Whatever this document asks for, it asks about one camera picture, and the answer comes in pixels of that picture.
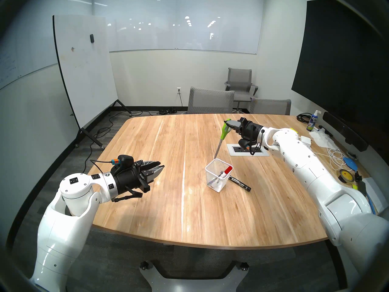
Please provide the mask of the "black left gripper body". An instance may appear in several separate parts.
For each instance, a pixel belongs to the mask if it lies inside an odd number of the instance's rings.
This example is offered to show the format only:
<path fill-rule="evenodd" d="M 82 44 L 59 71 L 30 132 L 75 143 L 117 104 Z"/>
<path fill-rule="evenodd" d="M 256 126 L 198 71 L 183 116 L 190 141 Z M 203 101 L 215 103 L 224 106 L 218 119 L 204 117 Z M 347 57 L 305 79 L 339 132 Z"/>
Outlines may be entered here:
<path fill-rule="evenodd" d="M 118 194 L 134 192 L 134 188 L 139 188 L 143 193 L 150 191 L 149 183 L 151 182 L 151 169 L 146 169 L 145 166 L 113 166 L 111 174 L 115 180 Z"/>

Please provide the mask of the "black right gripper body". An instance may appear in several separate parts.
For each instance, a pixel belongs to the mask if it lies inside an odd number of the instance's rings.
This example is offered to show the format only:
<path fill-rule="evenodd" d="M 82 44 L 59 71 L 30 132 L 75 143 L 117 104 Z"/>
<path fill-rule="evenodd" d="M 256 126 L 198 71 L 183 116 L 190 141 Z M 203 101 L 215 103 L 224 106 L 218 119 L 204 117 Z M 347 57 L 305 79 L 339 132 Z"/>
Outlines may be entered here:
<path fill-rule="evenodd" d="M 242 135 L 238 144 L 242 148 L 248 148 L 256 146 L 258 144 L 258 135 L 261 135 L 263 126 L 255 124 L 254 122 L 247 120 L 246 118 L 240 118 L 239 122 L 242 124 Z"/>

